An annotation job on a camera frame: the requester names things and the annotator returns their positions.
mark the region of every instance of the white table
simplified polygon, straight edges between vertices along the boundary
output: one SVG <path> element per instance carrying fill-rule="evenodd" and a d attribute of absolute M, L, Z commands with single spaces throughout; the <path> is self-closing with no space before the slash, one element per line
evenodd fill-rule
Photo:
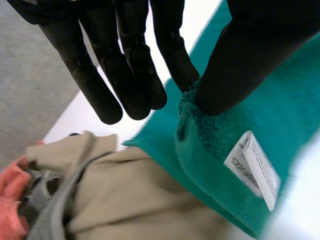
<path fill-rule="evenodd" d="M 190 52 L 201 34 L 207 21 L 219 5 L 219 0 L 186 0 L 183 15 L 183 25 L 180 29 L 185 40 L 185 47 Z M 158 50 L 154 36 L 152 13 L 149 11 L 146 22 L 145 38 L 151 48 L 151 56 L 157 73 L 165 84 L 170 74 L 166 64 Z M 98 67 L 98 71 L 106 81 L 107 78 Z M 119 149 L 123 149 L 122 142 L 131 139 L 149 119 L 135 121 L 123 111 L 122 120 L 114 125 L 102 123 L 95 112 L 79 92 L 69 106 L 56 121 L 48 132 L 44 141 L 51 143 L 60 140 L 70 133 L 82 133 L 84 130 L 91 131 L 97 136 L 117 134 L 119 136 Z M 315 240 L 320 239 L 320 134 L 315 138 L 305 154 L 300 156 L 298 167 L 295 171 L 296 178 L 288 191 L 288 197 L 279 212 L 270 220 L 266 228 L 265 239 L 268 240 Z M 252 239 L 238 228 L 230 231 L 229 240 Z"/>

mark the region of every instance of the red cloth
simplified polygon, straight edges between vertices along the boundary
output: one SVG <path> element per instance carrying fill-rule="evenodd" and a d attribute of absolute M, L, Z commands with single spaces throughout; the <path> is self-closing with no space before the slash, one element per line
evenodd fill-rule
<path fill-rule="evenodd" d="M 26 219 L 18 215 L 19 200 L 31 180 L 27 167 L 22 156 L 0 173 L 0 240 L 23 240 L 28 234 Z"/>

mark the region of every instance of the beige fabric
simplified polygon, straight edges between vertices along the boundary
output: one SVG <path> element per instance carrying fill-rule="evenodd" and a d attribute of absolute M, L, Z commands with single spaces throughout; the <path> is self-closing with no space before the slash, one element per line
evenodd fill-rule
<path fill-rule="evenodd" d="M 80 162 L 115 148 L 115 135 L 85 132 L 29 147 L 27 156 L 42 170 L 68 177 Z M 67 228 L 77 240 L 222 240 L 230 226 L 145 152 L 128 148 L 87 168 Z"/>

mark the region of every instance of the green terry cloth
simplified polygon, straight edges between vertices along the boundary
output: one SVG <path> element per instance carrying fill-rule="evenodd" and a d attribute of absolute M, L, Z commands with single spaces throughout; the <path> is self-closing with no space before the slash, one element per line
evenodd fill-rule
<path fill-rule="evenodd" d="M 223 2 L 190 55 L 200 74 L 230 20 Z M 194 89 L 181 99 L 170 80 L 167 105 L 126 145 L 142 148 L 199 200 L 256 238 L 270 215 L 267 205 L 223 162 L 242 134 L 252 131 L 282 180 L 281 194 L 295 156 L 320 125 L 319 63 L 317 35 L 245 101 L 214 117 L 193 104 Z"/>

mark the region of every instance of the care label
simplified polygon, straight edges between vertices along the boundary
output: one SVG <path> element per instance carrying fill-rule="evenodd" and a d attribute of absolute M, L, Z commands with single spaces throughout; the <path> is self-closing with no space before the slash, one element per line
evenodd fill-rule
<path fill-rule="evenodd" d="M 252 131 L 245 132 L 224 163 L 267 207 L 275 207 L 281 179 Z"/>

